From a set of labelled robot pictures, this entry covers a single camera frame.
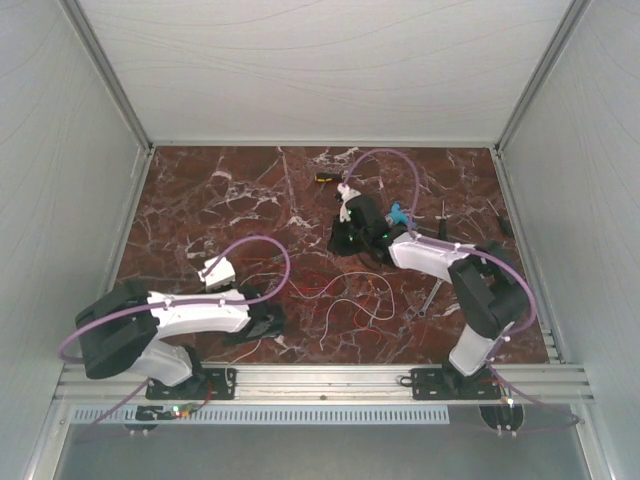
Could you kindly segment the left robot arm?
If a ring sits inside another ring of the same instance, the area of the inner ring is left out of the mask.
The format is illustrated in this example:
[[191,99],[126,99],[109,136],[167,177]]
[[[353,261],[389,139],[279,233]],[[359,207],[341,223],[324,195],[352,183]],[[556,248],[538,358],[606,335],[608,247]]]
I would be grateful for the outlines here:
[[254,286],[227,286],[215,293],[171,296],[127,281],[75,318],[81,329],[121,310],[140,308],[80,335],[86,377],[104,380],[123,373],[149,378],[148,399],[201,400],[209,389],[219,399],[234,397],[236,373],[205,368],[189,345],[171,345],[169,338],[204,332],[223,334],[230,345],[275,338],[286,322],[281,306],[272,302],[246,305],[261,297]]

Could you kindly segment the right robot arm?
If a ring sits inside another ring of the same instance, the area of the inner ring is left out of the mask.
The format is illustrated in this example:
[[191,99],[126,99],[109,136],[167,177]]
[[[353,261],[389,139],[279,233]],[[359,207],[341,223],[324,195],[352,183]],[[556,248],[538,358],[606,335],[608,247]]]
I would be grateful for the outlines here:
[[368,255],[376,264],[411,271],[448,286],[464,320],[459,338],[434,376],[414,379],[417,398],[496,398],[499,382],[487,368],[498,345],[523,319],[535,317],[531,289],[494,241],[460,244],[441,232],[431,238],[411,230],[399,208],[383,214],[374,199],[341,185],[328,249],[341,256]]

